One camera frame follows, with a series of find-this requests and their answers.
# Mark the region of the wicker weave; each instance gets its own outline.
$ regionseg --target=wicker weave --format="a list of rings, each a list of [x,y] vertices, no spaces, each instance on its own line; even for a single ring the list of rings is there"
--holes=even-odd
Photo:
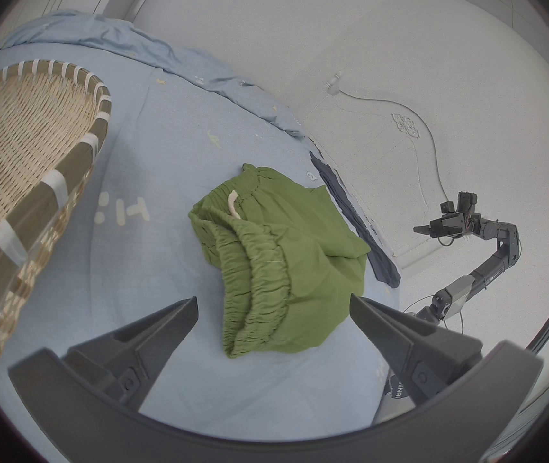
[[[34,60],[0,71],[0,222],[27,251],[17,266],[0,248],[0,354],[92,172],[98,150],[81,140],[94,134],[101,149],[110,111],[109,91],[81,67]],[[41,181],[50,170],[65,179],[62,207]]]

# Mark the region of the dark gray cloth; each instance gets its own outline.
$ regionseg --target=dark gray cloth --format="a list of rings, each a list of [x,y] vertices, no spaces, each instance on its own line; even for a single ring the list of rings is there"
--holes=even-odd
[[[384,282],[393,288],[397,288],[401,282],[401,275],[397,271],[397,267],[379,247],[378,243],[375,242],[369,229],[360,216],[358,216],[354,206],[347,198],[345,189],[341,187],[337,175],[332,171],[330,166],[317,158],[313,153],[311,153],[311,161],[315,168],[317,168],[317,171],[322,177],[322,180],[324,180],[328,190],[330,190],[330,193],[337,201],[343,216],[345,216],[354,228],[356,228],[358,236],[371,247],[371,252],[369,252],[368,257],[375,277],[379,281]]]

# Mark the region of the black stand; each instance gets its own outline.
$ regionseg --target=black stand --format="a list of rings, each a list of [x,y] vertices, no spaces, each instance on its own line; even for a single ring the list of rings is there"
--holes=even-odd
[[[63,360],[94,388],[137,411],[197,318],[193,297],[73,346]]]
[[[482,360],[476,338],[352,295],[350,316],[384,356],[416,406]]]

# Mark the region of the black cable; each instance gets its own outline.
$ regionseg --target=black cable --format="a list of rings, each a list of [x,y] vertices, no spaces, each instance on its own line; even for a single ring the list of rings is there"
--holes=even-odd
[[[437,241],[439,242],[439,244],[442,246],[442,247],[450,247],[452,245],[452,243],[455,241],[455,237],[450,237],[450,243],[449,244],[445,244],[445,243],[442,243],[442,241],[439,239],[439,237],[437,237]]]
[[[420,302],[421,300],[424,300],[425,298],[433,298],[433,295],[428,295],[426,297],[422,297],[422,298],[419,298],[418,300],[416,300],[413,304],[409,305],[406,310],[403,311],[403,313],[406,313],[407,311],[409,311],[409,308],[410,307],[413,307],[414,305],[416,305],[418,302]]]

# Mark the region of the light blue fabric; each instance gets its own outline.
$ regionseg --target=light blue fabric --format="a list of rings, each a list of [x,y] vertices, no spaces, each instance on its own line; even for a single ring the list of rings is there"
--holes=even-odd
[[[12,46],[0,50],[0,69],[34,58],[85,67],[112,97],[108,138],[93,177],[0,359],[0,405],[34,447],[49,461],[65,460],[17,397],[9,366],[43,346],[64,355],[69,346],[193,295],[199,321],[141,413],[245,440],[299,440],[369,426],[388,366],[349,318],[320,347],[299,354],[224,355],[220,271],[204,261],[186,217],[243,162],[273,167],[305,186],[322,185],[309,159],[310,150],[317,154],[309,139],[281,135],[220,95],[107,50]],[[101,192],[108,194],[107,205],[99,206]],[[137,211],[138,198],[147,217]],[[97,212],[105,220],[95,224]],[[367,266],[365,296],[398,307],[398,293]]]
[[[305,136],[304,128],[287,106],[275,101],[249,79],[234,74],[229,66],[204,51],[170,46],[135,29],[126,20],[77,11],[51,12],[18,27],[0,42],[0,50],[32,42],[80,44],[112,51],[226,97],[291,136]]]

